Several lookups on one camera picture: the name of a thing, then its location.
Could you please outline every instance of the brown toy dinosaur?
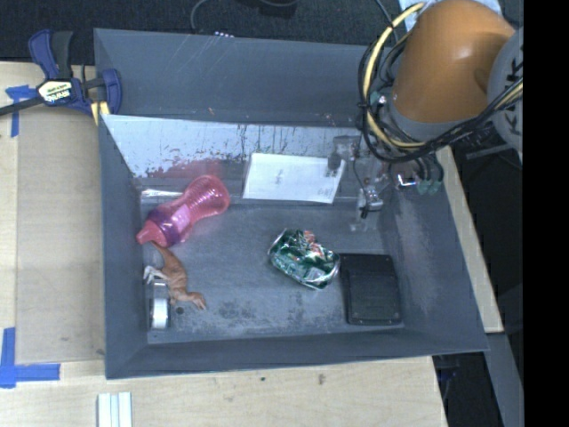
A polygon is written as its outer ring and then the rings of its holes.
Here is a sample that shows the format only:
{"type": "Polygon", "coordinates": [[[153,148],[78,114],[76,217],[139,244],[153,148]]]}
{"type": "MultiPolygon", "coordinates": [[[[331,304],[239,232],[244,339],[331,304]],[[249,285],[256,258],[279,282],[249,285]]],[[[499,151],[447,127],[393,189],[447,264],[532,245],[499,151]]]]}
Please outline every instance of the brown toy dinosaur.
{"type": "Polygon", "coordinates": [[[182,266],[180,260],[167,248],[160,246],[152,241],[152,245],[160,252],[164,259],[164,266],[161,270],[153,270],[152,276],[158,276],[165,280],[170,291],[170,304],[174,305],[177,301],[190,301],[193,302],[198,309],[205,309],[205,299],[196,291],[188,292],[186,286],[188,283],[188,274],[182,266]]]}

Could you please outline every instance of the blue clamp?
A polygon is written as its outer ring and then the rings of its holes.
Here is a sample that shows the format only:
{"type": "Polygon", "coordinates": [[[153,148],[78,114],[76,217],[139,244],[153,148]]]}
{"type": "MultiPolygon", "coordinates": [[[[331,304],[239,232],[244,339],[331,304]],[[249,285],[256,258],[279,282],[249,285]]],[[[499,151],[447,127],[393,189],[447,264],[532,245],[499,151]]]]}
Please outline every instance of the blue clamp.
{"type": "Polygon", "coordinates": [[[16,366],[14,364],[15,343],[16,329],[14,327],[5,329],[0,358],[0,388],[13,389],[19,382],[58,381],[60,379],[60,364],[16,366]]]}
{"type": "Polygon", "coordinates": [[[73,77],[68,65],[68,46],[72,32],[40,30],[28,41],[32,60],[44,72],[45,80],[36,88],[36,95],[0,108],[0,116],[18,112],[38,104],[49,107],[62,106],[92,116],[93,100],[87,91],[105,87],[108,111],[116,114],[123,99],[121,82],[115,69],[105,69],[102,77],[81,82],[73,77]]]}

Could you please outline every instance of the gray bin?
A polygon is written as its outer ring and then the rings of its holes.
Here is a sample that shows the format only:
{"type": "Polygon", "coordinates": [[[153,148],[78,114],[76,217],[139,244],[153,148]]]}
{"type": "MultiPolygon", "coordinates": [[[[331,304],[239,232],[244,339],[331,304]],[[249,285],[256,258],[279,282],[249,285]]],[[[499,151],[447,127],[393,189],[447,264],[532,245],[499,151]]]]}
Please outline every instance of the gray bin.
{"type": "Polygon", "coordinates": [[[333,205],[252,201],[241,198],[249,149],[236,157],[197,154],[193,146],[173,161],[164,155],[166,145],[180,144],[200,125],[210,135],[219,131],[220,147],[231,131],[246,128],[255,148],[251,129],[285,130],[290,147],[276,146],[294,155],[331,135],[357,134],[363,47],[101,29],[95,46],[98,71],[116,68],[124,86],[120,115],[106,117],[99,130],[107,378],[487,350],[444,189],[434,196],[393,191],[364,230],[353,226],[358,187],[351,167],[333,205]],[[148,141],[165,127],[162,139],[148,141]],[[308,145],[293,143],[293,129],[305,132],[308,145]],[[137,152],[141,146],[146,157],[137,152]],[[188,288],[203,293],[209,308],[181,303],[170,327],[149,330],[142,273],[161,260],[134,238],[156,205],[140,192],[182,191],[211,170],[228,186],[231,206],[172,247],[188,270],[188,288]],[[340,254],[390,254],[403,326],[352,326],[338,279],[313,291],[273,268],[267,250],[283,228],[310,229],[340,254]]]}

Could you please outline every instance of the yellow cable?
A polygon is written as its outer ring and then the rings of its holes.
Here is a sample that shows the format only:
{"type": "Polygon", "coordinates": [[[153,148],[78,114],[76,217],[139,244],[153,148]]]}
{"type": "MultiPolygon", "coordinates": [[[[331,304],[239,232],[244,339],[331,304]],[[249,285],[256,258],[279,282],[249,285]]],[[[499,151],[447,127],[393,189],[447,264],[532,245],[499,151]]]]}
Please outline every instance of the yellow cable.
{"type": "MultiPolygon", "coordinates": [[[[410,6],[409,8],[407,8],[405,11],[403,11],[401,14],[399,14],[395,19],[393,19],[393,21],[391,22],[391,27],[387,27],[383,31],[381,36],[378,38],[377,42],[375,43],[375,45],[372,48],[372,52],[370,54],[370,58],[369,58],[369,61],[367,63],[367,68],[365,70],[364,86],[363,86],[364,97],[367,96],[367,93],[368,93],[369,88],[370,88],[370,84],[372,82],[372,72],[373,72],[373,68],[375,66],[375,63],[377,61],[377,57],[380,54],[381,49],[383,48],[383,45],[387,41],[389,35],[391,35],[391,32],[393,32],[394,27],[397,27],[401,22],[403,22],[405,19],[407,19],[410,15],[414,14],[415,12],[420,11],[424,6],[425,6],[424,2],[419,2],[419,3],[414,4],[413,6],[410,6]]],[[[369,124],[370,128],[372,129],[372,131],[382,141],[386,142],[387,144],[390,144],[392,146],[397,146],[400,148],[404,148],[404,149],[418,148],[424,144],[424,142],[401,142],[401,141],[391,140],[379,128],[379,126],[377,126],[377,124],[375,123],[375,120],[373,119],[372,113],[369,111],[369,109],[366,111],[366,120],[367,120],[367,123],[369,124]]]]}

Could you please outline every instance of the black device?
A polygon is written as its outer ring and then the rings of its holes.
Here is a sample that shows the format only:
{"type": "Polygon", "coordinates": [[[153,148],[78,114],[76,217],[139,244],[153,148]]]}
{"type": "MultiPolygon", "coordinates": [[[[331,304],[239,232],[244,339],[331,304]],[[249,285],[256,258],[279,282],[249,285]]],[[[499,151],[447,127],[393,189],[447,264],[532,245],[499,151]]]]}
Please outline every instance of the black device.
{"type": "Polygon", "coordinates": [[[347,321],[358,326],[403,326],[399,282],[388,254],[341,254],[347,321]]]}

